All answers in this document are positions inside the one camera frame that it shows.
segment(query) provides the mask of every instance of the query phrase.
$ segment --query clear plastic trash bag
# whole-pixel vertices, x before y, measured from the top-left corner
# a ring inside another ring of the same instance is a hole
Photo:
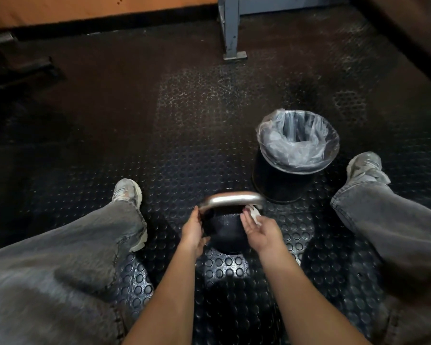
[[[265,116],[256,130],[266,161],[287,173],[319,172],[334,160],[340,147],[336,130],[311,111],[278,109]]]

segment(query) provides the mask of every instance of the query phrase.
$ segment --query hand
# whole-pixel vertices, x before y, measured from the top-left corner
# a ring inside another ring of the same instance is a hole
[[[201,228],[201,220],[199,218],[198,206],[190,214],[190,218],[182,227],[182,238],[179,245],[183,245],[195,251],[195,257],[203,254],[203,247],[209,242],[210,237],[202,237],[203,229]]]
[[[259,256],[265,252],[282,252],[284,249],[287,252],[287,247],[283,241],[283,234],[278,224],[276,224],[276,220],[264,216],[257,216],[256,219],[261,224],[257,225],[252,219],[250,211],[247,209],[243,209],[243,213],[240,214],[240,217],[249,244],[255,249]]]

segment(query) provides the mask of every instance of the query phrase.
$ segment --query trash can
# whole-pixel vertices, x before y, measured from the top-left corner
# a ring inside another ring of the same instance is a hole
[[[298,200],[340,147],[337,131],[311,111],[278,109],[265,116],[256,131],[259,149],[252,182],[275,203]]]

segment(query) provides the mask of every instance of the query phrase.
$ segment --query gray jeans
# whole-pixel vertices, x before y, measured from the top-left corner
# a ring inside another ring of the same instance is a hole
[[[332,206],[386,262],[376,342],[431,344],[431,210],[388,186],[344,187]],[[0,249],[0,344],[114,344],[128,329],[111,302],[118,262],[145,222],[129,202]]]

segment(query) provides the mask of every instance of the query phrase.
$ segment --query black rubber floor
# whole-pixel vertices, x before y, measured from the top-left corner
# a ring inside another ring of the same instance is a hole
[[[249,58],[230,64],[215,21],[9,49],[16,60],[51,55],[67,79],[0,96],[0,247],[100,208],[117,180],[136,180],[149,242],[125,262],[118,300],[137,317],[191,208],[253,189],[262,117],[311,110],[338,130],[340,154],[300,200],[269,204],[266,215],[316,287],[369,336],[382,298],[376,254],[329,200],[350,158],[373,150],[393,190],[431,208],[431,83],[350,6],[244,17],[239,37]],[[197,272],[195,344],[279,342],[284,327],[253,252],[208,249]]]

